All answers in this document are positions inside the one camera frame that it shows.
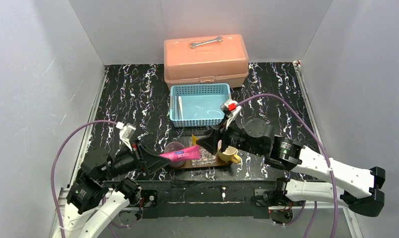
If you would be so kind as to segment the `clear textured glass cup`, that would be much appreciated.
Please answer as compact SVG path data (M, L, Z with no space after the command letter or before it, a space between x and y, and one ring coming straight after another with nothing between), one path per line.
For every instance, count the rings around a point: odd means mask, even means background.
M214 154L209 153L204 148L199 146L199 151L201 158L198 160L192 160L193 167L201 167L207 166L215 163L217 161L216 156Z

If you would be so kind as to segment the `yellow ceramic mug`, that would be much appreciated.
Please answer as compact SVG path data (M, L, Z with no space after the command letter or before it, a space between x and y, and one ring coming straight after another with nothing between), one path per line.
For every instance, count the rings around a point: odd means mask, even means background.
M226 163L232 162L232 163L239 164L242 162L242 158L238 155L238 149L236 149L232 146L228 146L224 151L222 151L222 149L220 149L218 151L217 155L220 158L220 160L222 160Z

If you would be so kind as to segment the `yellow toothpaste tube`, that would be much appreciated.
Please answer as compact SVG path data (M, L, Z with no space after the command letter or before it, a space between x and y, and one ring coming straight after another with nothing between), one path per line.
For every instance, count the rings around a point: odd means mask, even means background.
M197 145L197 137L195 135L192 134L192 145L196 146Z

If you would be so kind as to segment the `pink toothpaste tube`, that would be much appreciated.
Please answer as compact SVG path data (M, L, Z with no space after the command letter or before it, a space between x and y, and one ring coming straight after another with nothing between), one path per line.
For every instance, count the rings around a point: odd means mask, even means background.
M184 148L179 151L160 154L160 156L170 160L171 162L201 159L200 147L198 145Z

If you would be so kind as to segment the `purple ceramic mug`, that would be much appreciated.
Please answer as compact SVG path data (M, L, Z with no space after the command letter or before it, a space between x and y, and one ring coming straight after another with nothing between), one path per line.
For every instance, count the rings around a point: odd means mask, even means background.
M179 151L184 149L184 145L180 142L170 142L166 147L165 147L165 152L166 153L171 153L171 152L175 152L175 151ZM176 161L176 162L170 162L169 166L173 167L173 168L179 168L181 166L183 166L185 164L185 161Z

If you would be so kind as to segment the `white toothbrush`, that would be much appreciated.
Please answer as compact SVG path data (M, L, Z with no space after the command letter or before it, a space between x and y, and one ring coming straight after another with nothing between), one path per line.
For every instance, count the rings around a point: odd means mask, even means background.
M184 119L184 114L183 114L183 103L182 103L182 97L181 96L177 97L177 102L178 102L180 120L183 120Z

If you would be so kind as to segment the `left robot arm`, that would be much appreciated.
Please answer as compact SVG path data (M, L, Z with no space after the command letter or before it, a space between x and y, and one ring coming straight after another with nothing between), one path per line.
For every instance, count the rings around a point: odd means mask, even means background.
M57 208L59 225L54 238L96 238L123 209L142 209L152 200L142 186L131 178L107 187L105 182L131 171L151 175L169 165L169 159L147 149L139 140L122 145L115 156L97 150L88 154L80 165L77 177L66 196L63 209Z

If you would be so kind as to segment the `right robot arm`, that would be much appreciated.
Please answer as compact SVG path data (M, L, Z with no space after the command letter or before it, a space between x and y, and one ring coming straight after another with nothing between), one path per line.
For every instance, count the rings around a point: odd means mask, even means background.
M261 156L270 167L312 176L315 181L278 178L272 191L260 192L252 200L259 206L285 205L296 201L336 203L366 216L377 217L385 204L381 188L386 172L380 167L360 169L326 159L298 141L277 136L262 119L244 126L223 120L197 140L211 154L228 147Z

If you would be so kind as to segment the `brown wooden oval tray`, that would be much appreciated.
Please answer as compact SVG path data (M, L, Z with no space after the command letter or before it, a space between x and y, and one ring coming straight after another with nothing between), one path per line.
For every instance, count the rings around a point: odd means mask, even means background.
M170 162L170 168L176 170L196 170L208 167L226 167L233 164L232 161L224 161L221 160L218 155L212 155L208 153L205 149L199 147L198 145L186 147L183 149L183 151L184 153L182 153L182 155L186 155L186 151L198 151L198 154L201 155L201 158Z

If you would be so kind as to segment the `grey toothbrush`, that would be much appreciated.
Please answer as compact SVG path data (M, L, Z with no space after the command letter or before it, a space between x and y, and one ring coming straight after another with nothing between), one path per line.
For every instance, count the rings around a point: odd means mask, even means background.
M173 97L173 120L179 119L179 101L178 96Z

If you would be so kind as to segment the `light blue plastic basket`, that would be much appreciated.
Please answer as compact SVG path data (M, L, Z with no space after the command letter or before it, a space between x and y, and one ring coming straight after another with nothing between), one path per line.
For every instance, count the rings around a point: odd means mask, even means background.
M173 120L174 96L182 97L183 120ZM226 83L175 85L169 98L169 117L175 127L214 126L223 119L220 106L231 99L231 89Z

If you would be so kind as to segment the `salmon plastic toolbox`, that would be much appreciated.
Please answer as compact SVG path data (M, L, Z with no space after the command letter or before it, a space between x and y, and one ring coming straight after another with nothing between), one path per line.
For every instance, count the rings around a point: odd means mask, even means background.
M164 41L164 81L169 88L211 83L226 83L238 88L244 84L249 74L249 56L242 35L222 35L222 42L190 49L190 43L216 37Z

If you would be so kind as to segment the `silver open-end wrench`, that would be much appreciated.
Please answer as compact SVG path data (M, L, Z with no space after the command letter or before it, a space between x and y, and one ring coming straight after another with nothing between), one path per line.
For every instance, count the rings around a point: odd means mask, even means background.
M214 43L214 42L222 42L222 41L223 41L223 37L218 36L211 40L206 40L206 41L197 42L197 43L190 43L190 49L194 49L194 48L202 46L202 45L206 45L206 44L210 44L210 43Z

